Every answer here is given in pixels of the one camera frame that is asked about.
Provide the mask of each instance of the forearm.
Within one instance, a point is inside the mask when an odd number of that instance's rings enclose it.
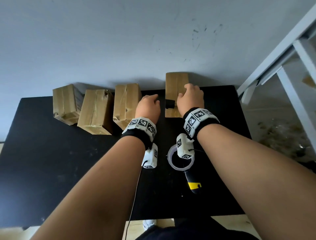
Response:
[[[121,239],[135,193],[145,147],[120,139],[75,185],[34,239]]]
[[[197,139],[262,238],[314,234],[314,173],[218,124],[204,127]]]

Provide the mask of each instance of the black cable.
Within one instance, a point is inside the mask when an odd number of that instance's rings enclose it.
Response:
[[[204,152],[204,151],[202,151],[202,150],[197,150],[197,149],[189,149],[189,151],[192,151],[192,150],[194,150],[194,151],[199,151],[199,152],[202,152],[202,153],[206,153],[206,152]]]
[[[140,170],[140,172],[139,172],[139,176],[138,176],[138,180],[137,180],[137,184],[136,184],[135,197],[134,197],[134,201],[133,201],[133,205],[132,205],[132,210],[131,210],[131,214],[130,214],[130,219],[128,220],[128,224],[127,224],[127,228],[126,228],[126,232],[125,232],[125,240],[126,240],[126,237],[127,237],[127,229],[128,229],[128,226],[130,225],[130,222],[131,222],[131,217],[132,217],[133,208],[134,208],[134,204],[135,204],[135,199],[136,199],[137,187],[138,187],[138,182],[139,182],[139,179],[140,179],[140,174],[142,173],[144,164],[147,163],[147,162],[148,162],[148,160],[146,160],[146,161],[143,163],[142,168],[141,168],[141,170]]]

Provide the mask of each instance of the white sneaker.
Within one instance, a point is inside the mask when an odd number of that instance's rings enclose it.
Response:
[[[143,220],[143,228],[145,231],[149,229],[152,225],[156,225],[156,224],[157,224],[156,219]]]

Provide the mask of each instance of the clear tape roll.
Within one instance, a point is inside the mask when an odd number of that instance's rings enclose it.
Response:
[[[170,166],[173,169],[178,170],[178,171],[186,171],[186,170],[190,169],[190,167],[192,167],[192,165],[194,163],[194,156],[192,156],[191,162],[188,166],[186,166],[184,168],[178,168],[178,167],[174,166],[174,164],[172,163],[172,156],[176,151],[177,151],[177,144],[173,145],[168,151],[167,159],[168,159]]]

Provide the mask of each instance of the black table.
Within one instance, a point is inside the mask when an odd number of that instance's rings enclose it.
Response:
[[[205,108],[232,131],[250,138],[234,86],[201,88]],[[204,153],[196,151],[203,193],[193,194],[183,172],[171,168],[169,148],[183,119],[165,118],[165,90],[154,142],[158,165],[143,169],[132,220],[243,214]],[[52,97],[23,98],[0,156],[0,227],[41,225],[79,179],[115,144],[116,136],[91,135],[53,118]]]

